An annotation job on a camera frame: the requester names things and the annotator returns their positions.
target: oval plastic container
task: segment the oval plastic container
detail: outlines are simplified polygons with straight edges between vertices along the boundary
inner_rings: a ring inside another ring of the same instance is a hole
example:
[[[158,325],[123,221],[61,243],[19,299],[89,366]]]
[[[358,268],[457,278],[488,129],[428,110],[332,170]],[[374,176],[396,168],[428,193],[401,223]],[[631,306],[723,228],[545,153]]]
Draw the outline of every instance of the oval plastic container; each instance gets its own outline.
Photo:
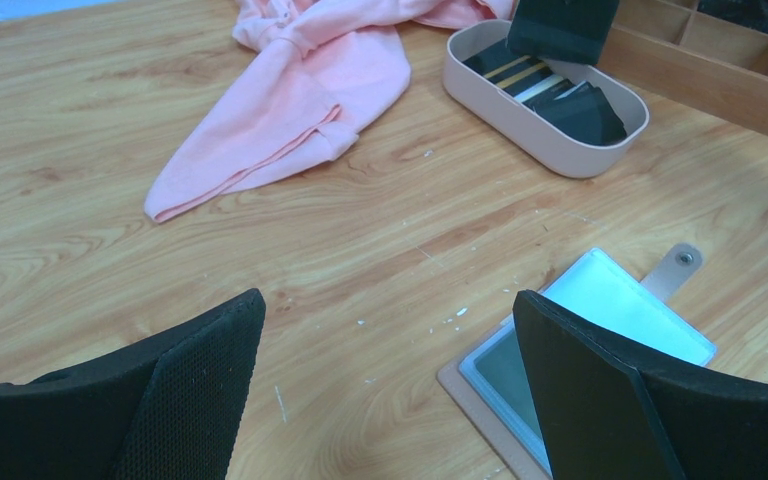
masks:
[[[636,93],[590,65],[544,61],[573,83],[600,87],[622,119],[628,137],[610,146],[574,140],[463,64],[508,35],[511,22],[486,20],[449,37],[443,86],[449,95],[550,170],[571,178],[599,175],[615,164],[649,124],[649,109]]]

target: wooden table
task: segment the wooden table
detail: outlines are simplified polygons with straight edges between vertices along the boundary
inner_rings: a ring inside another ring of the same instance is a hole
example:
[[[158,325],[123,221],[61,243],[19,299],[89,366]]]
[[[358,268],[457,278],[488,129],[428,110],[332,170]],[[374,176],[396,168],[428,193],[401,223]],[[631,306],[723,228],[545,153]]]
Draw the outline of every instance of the wooden table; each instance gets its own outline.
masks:
[[[641,277],[681,241],[708,264],[671,306],[712,368],[768,382],[768,138],[641,92],[628,155],[564,179],[447,96],[448,32],[400,26],[410,89],[333,164],[153,224],[155,176],[253,58],[235,15],[132,0],[0,24],[0,382],[258,287],[228,478],[510,478],[438,368],[589,248]]]

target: pink cloth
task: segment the pink cloth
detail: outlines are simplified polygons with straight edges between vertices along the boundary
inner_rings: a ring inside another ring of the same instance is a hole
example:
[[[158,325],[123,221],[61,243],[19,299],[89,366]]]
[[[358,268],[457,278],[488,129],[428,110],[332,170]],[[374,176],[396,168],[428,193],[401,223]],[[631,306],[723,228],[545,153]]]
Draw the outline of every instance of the pink cloth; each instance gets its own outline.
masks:
[[[237,0],[233,37],[259,51],[169,160],[145,201],[165,222],[211,198],[342,155],[405,91],[393,25],[464,28],[513,0]]]

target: wallet strap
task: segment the wallet strap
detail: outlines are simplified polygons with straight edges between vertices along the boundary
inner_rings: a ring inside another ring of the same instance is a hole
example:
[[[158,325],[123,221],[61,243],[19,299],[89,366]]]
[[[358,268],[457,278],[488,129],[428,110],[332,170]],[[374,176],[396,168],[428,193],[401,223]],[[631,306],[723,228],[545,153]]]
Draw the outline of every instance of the wallet strap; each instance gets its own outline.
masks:
[[[679,243],[640,281],[640,285],[658,300],[666,302],[699,270],[702,263],[702,252],[687,243]]]

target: wooden organizer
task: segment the wooden organizer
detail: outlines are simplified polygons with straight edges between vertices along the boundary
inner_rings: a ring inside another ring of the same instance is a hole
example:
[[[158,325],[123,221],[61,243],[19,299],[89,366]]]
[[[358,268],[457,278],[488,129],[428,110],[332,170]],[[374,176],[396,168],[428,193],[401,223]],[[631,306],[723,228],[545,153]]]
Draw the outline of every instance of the wooden organizer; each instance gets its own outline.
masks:
[[[768,35],[698,0],[621,0],[598,68],[768,135]]]

